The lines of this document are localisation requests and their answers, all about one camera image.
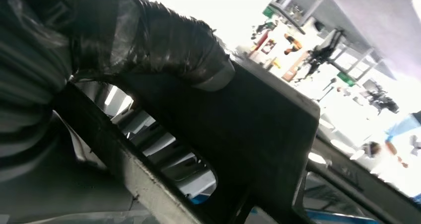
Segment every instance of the hole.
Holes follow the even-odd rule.
[[[137,149],[166,175],[194,204],[205,202],[216,189],[216,176],[205,160],[197,158],[191,148],[177,141],[153,117],[144,111],[127,108],[133,99],[116,86],[98,82],[84,82],[79,86],[110,118]]]
[[[313,172],[306,177],[303,206],[316,223],[378,223],[368,211]]]

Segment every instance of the black metal part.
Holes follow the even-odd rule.
[[[215,223],[237,222],[238,213],[250,211],[243,207],[249,202],[280,223],[310,222],[292,209],[292,202],[318,118],[234,64],[233,81],[213,93],[168,75],[127,75],[117,85],[210,164],[217,189],[199,208]]]

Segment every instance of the ceiling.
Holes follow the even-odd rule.
[[[308,9],[315,0],[294,0]],[[373,47],[374,59],[395,72],[421,80],[421,22],[411,0],[325,0],[314,17],[328,28],[343,28],[352,48],[360,53]],[[389,73],[382,65],[378,70]]]

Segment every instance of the metal frame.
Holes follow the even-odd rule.
[[[317,137],[313,149],[328,159],[328,163],[338,164],[346,172],[333,171],[313,162],[309,162],[307,170],[323,177],[383,223],[409,224],[421,220],[419,205],[350,160],[333,145]]]

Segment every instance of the wall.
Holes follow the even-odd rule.
[[[251,26],[262,20],[271,0],[152,0],[183,15],[208,23],[229,47],[250,38]]]

